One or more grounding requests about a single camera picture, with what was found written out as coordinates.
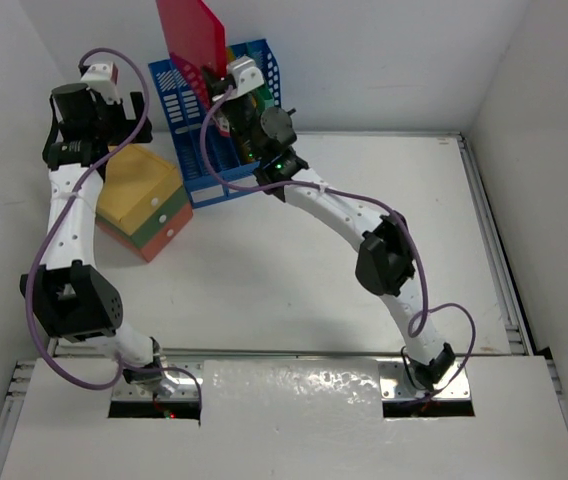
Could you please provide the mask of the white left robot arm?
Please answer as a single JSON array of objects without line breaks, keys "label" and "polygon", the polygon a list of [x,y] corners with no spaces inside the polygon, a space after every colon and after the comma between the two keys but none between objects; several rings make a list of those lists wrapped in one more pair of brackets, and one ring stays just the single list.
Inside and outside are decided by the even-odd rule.
[{"label": "white left robot arm", "polygon": [[129,144],[152,139],[148,90],[130,97],[132,119],[113,95],[86,82],[52,90],[51,127],[42,151],[51,189],[47,233],[19,285],[27,328],[41,358],[64,380],[93,391],[116,382],[90,383],[70,374],[48,353],[44,336],[100,348],[116,362],[116,379],[151,388],[165,374],[158,342],[124,321],[120,293],[98,271],[94,255],[107,162]]}]

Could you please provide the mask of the pink bottom drawer box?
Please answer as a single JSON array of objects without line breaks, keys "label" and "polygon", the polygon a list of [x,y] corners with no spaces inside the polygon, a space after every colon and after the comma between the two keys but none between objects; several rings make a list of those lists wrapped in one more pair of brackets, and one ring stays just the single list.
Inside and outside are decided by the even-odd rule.
[{"label": "pink bottom drawer box", "polygon": [[192,217],[193,209],[188,205],[182,207],[175,215],[162,223],[159,229],[152,227],[152,235],[146,242],[142,243],[133,241],[105,220],[98,219],[96,224],[104,233],[119,244],[135,253],[146,263],[150,263],[183,229]]}]

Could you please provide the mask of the yellow drawer box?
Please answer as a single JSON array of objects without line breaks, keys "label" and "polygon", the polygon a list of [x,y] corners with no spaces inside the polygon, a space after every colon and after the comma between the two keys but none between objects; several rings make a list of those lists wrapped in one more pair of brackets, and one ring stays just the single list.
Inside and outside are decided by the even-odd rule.
[{"label": "yellow drawer box", "polygon": [[96,212],[132,235],[182,185],[181,174],[174,164],[131,144],[107,162]]}]

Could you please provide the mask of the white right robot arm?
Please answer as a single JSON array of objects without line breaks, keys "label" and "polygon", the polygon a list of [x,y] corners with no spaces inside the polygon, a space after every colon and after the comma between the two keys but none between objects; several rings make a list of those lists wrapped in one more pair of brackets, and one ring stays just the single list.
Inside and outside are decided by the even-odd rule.
[{"label": "white right robot arm", "polygon": [[264,78],[254,66],[247,73],[249,81],[204,69],[210,102],[204,121],[211,122],[217,113],[226,118],[233,140],[256,163],[254,192],[307,212],[355,250],[356,279],[389,310],[405,342],[412,380],[434,391],[452,367],[454,352],[428,321],[424,269],[405,218],[388,207],[375,211],[370,197],[328,185],[293,148],[293,113],[259,106],[254,94]]}]

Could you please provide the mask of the green folder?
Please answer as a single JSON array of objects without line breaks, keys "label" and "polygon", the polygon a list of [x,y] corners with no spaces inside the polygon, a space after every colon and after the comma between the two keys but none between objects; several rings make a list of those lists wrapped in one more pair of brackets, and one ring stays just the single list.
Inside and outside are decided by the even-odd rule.
[{"label": "green folder", "polygon": [[[250,46],[247,46],[247,53],[248,56],[255,61],[258,68],[262,69],[263,58],[260,51],[255,50]],[[270,107],[275,106],[275,99],[266,83],[264,83],[262,86],[260,86],[257,90],[253,92],[253,97],[259,113],[263,112],[264,110]]]}]

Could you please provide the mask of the red folder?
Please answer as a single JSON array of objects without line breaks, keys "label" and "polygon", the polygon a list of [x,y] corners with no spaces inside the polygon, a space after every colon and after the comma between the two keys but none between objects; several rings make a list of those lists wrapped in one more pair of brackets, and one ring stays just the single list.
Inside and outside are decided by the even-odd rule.
[{"label": "red folder", "polygon": [[201,0],[157,0],[156,6],[170,60],[208,112],[206,80],[226,75],[225,28]]}]

